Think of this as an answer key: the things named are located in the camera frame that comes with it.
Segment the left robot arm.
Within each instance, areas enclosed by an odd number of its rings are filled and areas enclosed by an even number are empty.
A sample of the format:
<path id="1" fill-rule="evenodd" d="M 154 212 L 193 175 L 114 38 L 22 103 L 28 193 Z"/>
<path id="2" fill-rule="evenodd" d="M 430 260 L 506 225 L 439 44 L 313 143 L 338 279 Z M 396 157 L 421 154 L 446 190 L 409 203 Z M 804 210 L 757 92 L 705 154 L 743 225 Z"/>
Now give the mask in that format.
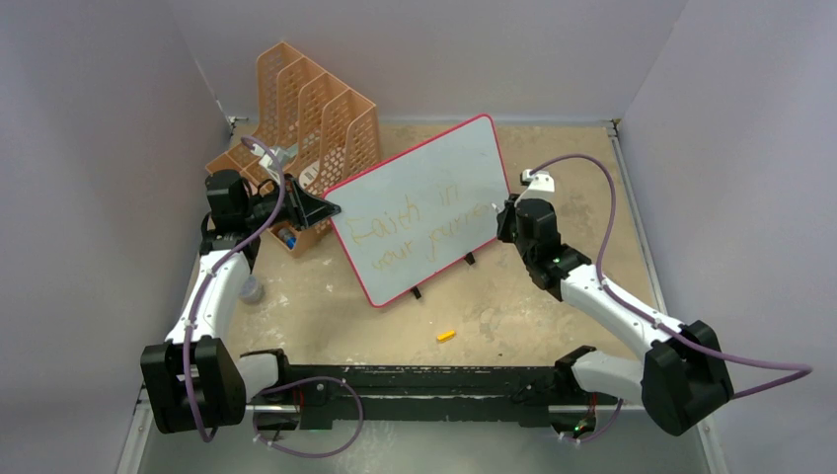
<path id="1" fill-rule="evenodd" d="M 210 174 L 204 184 L 209 211 L 200 224 L 198 279 L 164 342 L 144 348 L 140 368 L 158 430 L 196 431 L 211 441 L 219 428 L 242 422 L 256 394 L 280 404 L 294 390 L 279 350 L 238 364 L 224 344 L 262 233 L 274 224 L 307 230 L 341 208 L 308 193 L 291 175 L 266 180 L 266 194 L 233 169 Z"/>

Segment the yellow marker cap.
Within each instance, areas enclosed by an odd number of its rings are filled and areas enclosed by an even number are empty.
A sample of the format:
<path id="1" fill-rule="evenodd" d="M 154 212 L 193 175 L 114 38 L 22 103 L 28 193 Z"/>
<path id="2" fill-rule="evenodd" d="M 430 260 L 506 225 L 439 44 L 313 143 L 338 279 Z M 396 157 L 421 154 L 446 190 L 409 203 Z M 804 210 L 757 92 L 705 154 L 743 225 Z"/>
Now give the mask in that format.
<path id="1" fill-rule="evenodd" d="M 456 336 L 456 332 L 455 332 L 455 331 L 448 331 L 448 332 L 445 332 L 445 333 L 442 333 L 442 334 L 438 335 L 438 336 L 436 337 L 436 341 L 437 341 L 438 343 L 444 343 L 444 342 L 450 341 L 450 340 L 451 340 L 451 339 L 453 339 L 455 336 Z"/>

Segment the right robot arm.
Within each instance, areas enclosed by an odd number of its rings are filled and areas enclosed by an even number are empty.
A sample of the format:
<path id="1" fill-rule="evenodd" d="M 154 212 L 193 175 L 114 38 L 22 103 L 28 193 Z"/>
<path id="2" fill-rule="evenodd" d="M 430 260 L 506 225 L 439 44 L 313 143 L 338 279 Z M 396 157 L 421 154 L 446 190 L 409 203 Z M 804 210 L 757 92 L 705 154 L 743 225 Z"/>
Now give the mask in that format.
<path id="1" fill-rule="evenodd" d="M 589 392 L 639 404 L 667 434 L 682 435 L 732 400 L 715 331 L 698 321 L 682 325 L 664 314 L 650 320 L 620 304 L 644 304 L 597 274 L 592 261 L 563 242 L 553 206 L 510 195 L 497 213 L 497 238 L 513 245 L 540 289 L 592 317 L 634 354 L 625 359 L 582 346 L 556 363 L 554 387 L 576 402 Z"/>

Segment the pink framed whiteboard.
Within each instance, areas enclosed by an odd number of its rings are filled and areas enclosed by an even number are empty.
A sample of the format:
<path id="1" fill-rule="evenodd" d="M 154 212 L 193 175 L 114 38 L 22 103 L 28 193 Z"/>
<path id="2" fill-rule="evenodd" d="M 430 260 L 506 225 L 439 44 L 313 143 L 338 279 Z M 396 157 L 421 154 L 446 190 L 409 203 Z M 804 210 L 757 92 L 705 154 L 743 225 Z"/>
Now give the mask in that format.
<path id="1" fill-rule="evenodd" d="M 369 304 L 383 307 L 496 235 L 509 195 L 493 119 L 481 114 L 325 191 Z"/>

